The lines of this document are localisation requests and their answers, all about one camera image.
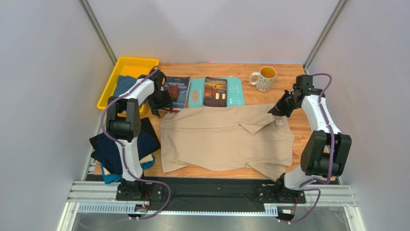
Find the beige t shirt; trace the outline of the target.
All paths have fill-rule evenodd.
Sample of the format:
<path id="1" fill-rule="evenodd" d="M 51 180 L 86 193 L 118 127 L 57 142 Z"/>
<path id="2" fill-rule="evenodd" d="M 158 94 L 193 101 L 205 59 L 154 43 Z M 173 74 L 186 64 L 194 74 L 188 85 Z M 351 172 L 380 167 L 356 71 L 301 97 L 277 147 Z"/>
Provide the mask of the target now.
<path id="1" fill-rule="evenodd" d="M 251 168 L 276 179 L 293 163 L 294 134 L 272 104 L 186 108 L 160 123 L 165 173 L 186 166 L 211 171 Z"/>

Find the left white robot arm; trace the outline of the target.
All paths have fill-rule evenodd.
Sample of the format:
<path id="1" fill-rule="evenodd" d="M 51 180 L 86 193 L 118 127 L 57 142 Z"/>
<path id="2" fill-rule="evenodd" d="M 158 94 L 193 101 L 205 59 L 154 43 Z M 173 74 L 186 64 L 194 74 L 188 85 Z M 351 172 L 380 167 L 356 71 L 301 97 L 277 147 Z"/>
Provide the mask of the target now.
<path id="1" fill-rule="evenodd" d="M 160 117 L 159 110 L 173 110 L 169 92 L 163 89 L 165 74 L 154 66 L 149 74 L 141 75 L 136 83 L 118 97 L 110 97 L 103 110 L 101 122 L 103 133 L 118 147 L 122 164 L 122 180 L 126 182 L 149 182 L 143 180 L 137 141 L 141 132 L 139 107 L 147 101 L 151 113 Z"/>

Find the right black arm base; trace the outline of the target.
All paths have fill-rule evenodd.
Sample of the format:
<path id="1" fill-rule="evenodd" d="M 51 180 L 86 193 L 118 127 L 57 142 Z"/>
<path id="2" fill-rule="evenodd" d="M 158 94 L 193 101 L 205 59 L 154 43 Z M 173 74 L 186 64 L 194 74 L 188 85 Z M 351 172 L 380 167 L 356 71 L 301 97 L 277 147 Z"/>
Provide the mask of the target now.
<path id="1" fill-rule="evenodd" d="M 257 186 L 256 193 L 261 203 L 277 204 L 305 204 L 306 198 L 303 191 L 289 190 L 281 185 L 262 184 Z"/>

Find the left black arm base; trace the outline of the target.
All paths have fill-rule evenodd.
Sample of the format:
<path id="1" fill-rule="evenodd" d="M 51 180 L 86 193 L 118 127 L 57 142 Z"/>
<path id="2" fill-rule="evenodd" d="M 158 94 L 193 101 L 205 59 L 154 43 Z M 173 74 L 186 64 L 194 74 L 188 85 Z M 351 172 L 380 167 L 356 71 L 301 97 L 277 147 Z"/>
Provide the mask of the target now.
<path id="1" fill-rule="evenodd" d="M 116 191 L 117 201 L 162 201 L 164 186 L 144 182 L 119 184 Z"/>

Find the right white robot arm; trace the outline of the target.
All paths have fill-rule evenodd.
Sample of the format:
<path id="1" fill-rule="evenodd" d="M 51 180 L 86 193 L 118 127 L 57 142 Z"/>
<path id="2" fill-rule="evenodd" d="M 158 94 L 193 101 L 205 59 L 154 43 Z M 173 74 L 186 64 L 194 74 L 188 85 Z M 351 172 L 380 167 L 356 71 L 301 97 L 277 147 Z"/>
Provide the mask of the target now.
<path id="1" fill-rule="evenodd" d="M 292 91 L 286 90 L 269 110 L 274 116 L 289 118 L 294 110 L 301 109 L 312 131 L 302 151 L 300 165 L 277 180 L 284 189 L 301 191 L 314 182 L 328 184 L 344 171 L 352 139 L 337 128 L 327 109 L 325 91 L 332 77 L 326 76 L 329 81 L 324 89 L 313 85 L 313 75 L 297 76 Z"/>

